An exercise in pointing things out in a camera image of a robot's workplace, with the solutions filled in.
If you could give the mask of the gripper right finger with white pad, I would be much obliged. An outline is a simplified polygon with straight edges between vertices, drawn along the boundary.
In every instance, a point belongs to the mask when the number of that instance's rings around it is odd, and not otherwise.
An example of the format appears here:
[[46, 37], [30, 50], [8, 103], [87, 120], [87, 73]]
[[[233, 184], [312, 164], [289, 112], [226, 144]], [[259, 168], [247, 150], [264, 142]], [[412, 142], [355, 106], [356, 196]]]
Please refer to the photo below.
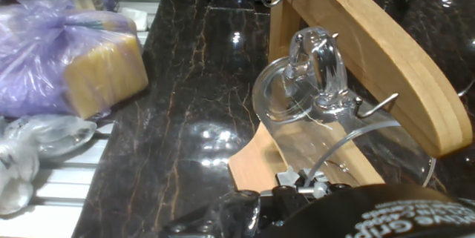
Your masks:
[[344, 183], [330, 183], [322, 171], [317, 171], [309, 185], [303, 187], [303, 194], [313, 198], [321, 198], [347, 188], [351, 188], [351, 186]]

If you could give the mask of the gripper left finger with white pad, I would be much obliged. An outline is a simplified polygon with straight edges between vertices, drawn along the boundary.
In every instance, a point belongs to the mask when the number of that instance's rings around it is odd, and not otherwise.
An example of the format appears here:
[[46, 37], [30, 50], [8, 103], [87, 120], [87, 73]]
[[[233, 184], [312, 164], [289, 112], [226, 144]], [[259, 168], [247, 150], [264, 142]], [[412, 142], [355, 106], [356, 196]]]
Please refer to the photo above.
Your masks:
[[308, 199], [298, 192], [295, 183], [301, 178], [291, 166], [284, 172], [277, 173], [279, 186], [273, 188], [273, 205], [281, 216], [291, 216], [306, 206]]

